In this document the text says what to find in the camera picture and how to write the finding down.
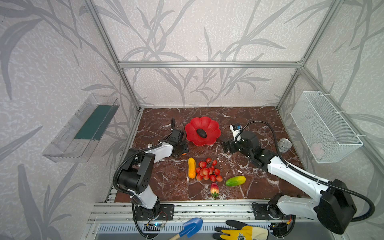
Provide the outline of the dark fake avocado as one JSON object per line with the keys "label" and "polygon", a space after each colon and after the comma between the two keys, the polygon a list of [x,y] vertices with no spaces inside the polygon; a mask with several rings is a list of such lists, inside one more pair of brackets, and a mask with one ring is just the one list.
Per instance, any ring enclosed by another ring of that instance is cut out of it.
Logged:
{"label": "dark fake avocado", "polygon": [[207,132],[203,129],[197,129],[196,132],[200,138],[206,139],[208,136]]}

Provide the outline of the green yellow fake cucumber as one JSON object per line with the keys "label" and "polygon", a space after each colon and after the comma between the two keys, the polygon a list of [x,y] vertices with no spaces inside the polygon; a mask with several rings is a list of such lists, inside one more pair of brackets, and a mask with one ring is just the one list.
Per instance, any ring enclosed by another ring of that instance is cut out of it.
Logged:
{"label": "green yellow fake cucumber", "polygon": [[244,184],[246,182],[246,177],[245,176],[236,176],[228,179],[225,184],[228,187],[236,187]]}

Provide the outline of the red fake strawberry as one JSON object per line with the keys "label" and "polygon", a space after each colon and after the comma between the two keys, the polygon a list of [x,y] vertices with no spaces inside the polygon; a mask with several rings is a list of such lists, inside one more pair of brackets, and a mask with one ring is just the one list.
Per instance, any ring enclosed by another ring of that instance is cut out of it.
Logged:
{"label": "red fake strawberry", "polygon": [[219,190],[219,186],[216,183],[211,184],[210,193],[213,198],[217,198],[219,196],[220,190]]}

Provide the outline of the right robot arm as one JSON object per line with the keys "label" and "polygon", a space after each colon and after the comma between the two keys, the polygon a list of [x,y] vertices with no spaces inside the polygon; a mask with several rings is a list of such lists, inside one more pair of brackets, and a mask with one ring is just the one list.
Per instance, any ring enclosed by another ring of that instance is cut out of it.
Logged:
{"label": "right robot arm", "polygon": [[241,153],[266,173],[285,180],[308,195],[308,198],[276,195],[271,201],[272,216],[295,215],[319,221],[329,231],[342,235],[349,223],[370,218],[374,203],[366,196],[349,190],[338,179],[328,181],[288,163],[278,153],[263,149],[258,137],[231,126],[233,140],[223,142],[225,152]]}

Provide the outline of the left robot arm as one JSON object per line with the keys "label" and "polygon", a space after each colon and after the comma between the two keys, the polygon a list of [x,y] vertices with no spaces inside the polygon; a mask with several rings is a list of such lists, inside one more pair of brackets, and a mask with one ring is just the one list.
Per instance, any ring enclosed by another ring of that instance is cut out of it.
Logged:
{"label": "left robot arm", "polygon": [[172,130],[164,140],[153,147],[140,150],[131,148],[114,173],[113,187],[118,192],[131,196],[131,202],[136,207],[157,215],[160,211],[160,200],[150,187],[154,163],[171,156],[186,154],[189,149],[184,136],[184,131]]}

